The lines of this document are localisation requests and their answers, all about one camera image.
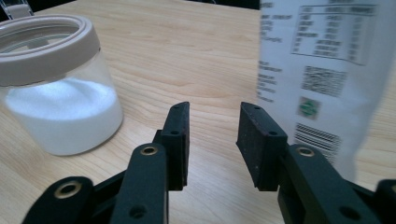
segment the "barcode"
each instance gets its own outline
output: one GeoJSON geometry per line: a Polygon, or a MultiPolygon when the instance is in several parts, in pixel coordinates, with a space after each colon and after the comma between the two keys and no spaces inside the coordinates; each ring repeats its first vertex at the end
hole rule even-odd
{"type": "Polygon", "coordinates": [[[344,87],[346,73],[306,66],[302,88],[337,97],[344,87]]]}
{"type": "Polygon", "coordinates": [[[297,123],[294,142],[316,148],[324,155],[329,163],[334,164],[341,139],[337,135],[325,133],[321,130],[297,123]]]}

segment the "jar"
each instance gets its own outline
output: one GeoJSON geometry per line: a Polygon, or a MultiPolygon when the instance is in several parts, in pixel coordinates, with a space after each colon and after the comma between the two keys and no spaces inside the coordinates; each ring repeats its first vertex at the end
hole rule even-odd
{"type": "Polygon", "coordinates": [[[92,23],[33,16],[0,23],[0,97],[48,153],[97,147],[120,127],[122,110],[92,23]]]}

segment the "white plastic bag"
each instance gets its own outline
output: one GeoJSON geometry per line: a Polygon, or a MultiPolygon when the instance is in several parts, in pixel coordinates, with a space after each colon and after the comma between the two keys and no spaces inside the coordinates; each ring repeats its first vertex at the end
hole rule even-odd
{"type": "Polygon", "coordinates": [[[346,179],[389,78],[394,0],[262,0],[259,105],[346,179]]]}

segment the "wood grain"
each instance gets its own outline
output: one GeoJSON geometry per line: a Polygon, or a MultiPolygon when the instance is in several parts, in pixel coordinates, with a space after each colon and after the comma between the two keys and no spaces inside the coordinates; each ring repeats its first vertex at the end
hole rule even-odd
{"type": "MultiPolygon", "coordinates": [[[[126,168],[171,105],[191,103],[189,185],[170,193],[170,223],[283,223],[276,194],[253,188],[235,145],[241,101],[256,102],[260,12],[182,0],[78,0],[37,14],[89,18],[124,112],[109,141],[52,156],[9,113],[0,116],[0,222],[20,223],[53,182],[84,175],[97,184],[126,168]]],[[[396,178],[396,78],[357,158],[357,183],[396,178]]]]}

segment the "jar lid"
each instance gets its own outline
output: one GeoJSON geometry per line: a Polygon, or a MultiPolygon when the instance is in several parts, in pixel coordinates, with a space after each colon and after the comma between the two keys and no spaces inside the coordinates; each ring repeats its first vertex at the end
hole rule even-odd
{"type": "Polygon", "coordinates": [[[99,49],[93,25],[84,17],[48,15],[0,22],[0,86],[62,78],[99,49]]]}

